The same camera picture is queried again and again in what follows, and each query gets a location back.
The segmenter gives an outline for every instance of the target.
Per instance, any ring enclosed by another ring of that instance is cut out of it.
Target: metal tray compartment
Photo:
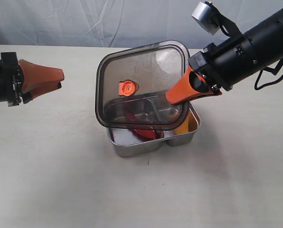
[[[189,105],[188,118],[189,132],[176,134],[175,130],[164,131],[163,138],[147,142],[143,142],[137,138],[130,129],[107,128],[107,134],[118,156],[131,157],[156,151],[163,145],[164,142],[166,142],[169,146],[179,146],[189,143],[201,124],[200,117],[192,104]]]

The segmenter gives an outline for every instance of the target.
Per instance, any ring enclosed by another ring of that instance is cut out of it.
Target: transparent lid
[[[107,55],[97,70],[95,112],[105,127],[172,130],[189,103],[171,105],[166,92],[188,67],[189,52],[165,41]]]

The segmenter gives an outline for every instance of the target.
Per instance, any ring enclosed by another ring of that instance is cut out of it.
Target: black cable
[[[260,78],[261,78],[261,76],[262,76],[263,71],[264,71],[264,70],[261,70],[261,71],[260,71],[260,74],[259,74],[259,76],[257,77],[257,79],[256,79],[256,81],[255,81],[255,90],[260,90],[260,89],[263,89],[263,88],[266,87],[266,86],[275,85],[275,84],[277,84],[277,83],[279,83],[279,82],[281,82],[281,81],[283,80],[283,74],[282,74],[277,80],[275,80],[275,81],[273,81],[273,82],[265,83],[265,84],[261,85],[260,87],[258,87],[257,85],[258,85],[258,83],[259,83],[259,81],[260,81]]]

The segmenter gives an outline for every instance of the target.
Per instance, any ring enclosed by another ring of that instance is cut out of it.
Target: red food item
[[[125,118],[128,121],[137,122],[139,119],[133,115],[132,113],[127,113]],[[144,130],[144,129],[131,129],[135,134],[141,136],[143,141],[160,139],[164,137],[164,131],[156,131],[156,130]]]

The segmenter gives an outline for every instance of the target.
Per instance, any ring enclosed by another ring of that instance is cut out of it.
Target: table surface
[[[94,113],[97,66],[119,50],[0,46],[65,73],[61,90],[0,103],[0,228],[283,228],[283,81],[197,100],[191,143],[124,159]]]

